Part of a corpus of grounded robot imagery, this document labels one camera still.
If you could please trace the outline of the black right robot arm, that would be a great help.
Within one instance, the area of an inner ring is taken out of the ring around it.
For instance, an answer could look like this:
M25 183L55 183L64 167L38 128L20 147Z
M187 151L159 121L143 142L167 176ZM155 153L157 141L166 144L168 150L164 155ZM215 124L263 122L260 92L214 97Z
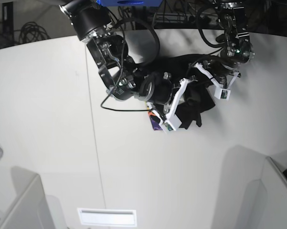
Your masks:
M93 0L67 0L60 9L69 17L79 40L86 44L96 62L108 97L121 101L131 97L142 99L155 105L154 111L160 111L166 104L173 106L177 84L184 72L179 66L191 60L191 56L160 58L160 40L150 25L137 18L113 23L114 14ZM152 59L135 63L128 54L125 35L114 32L129 21L137 21L150 31L155 41Z

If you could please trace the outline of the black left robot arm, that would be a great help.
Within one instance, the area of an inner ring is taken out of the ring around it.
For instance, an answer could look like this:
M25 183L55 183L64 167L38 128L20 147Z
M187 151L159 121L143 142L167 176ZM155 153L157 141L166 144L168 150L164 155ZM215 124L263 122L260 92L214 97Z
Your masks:
M223 29L223 33L216 37L216 43L211 43L203 32L202 13L207 10L214 10L217 23ZM242 2L214 0L200 7L196 13L196 26L205 44L218 50L213 54L203 55L191 67L201 64L212 75L212 80L222 85L227 84L227 76L232 75L239 65L248 63L254 56Z

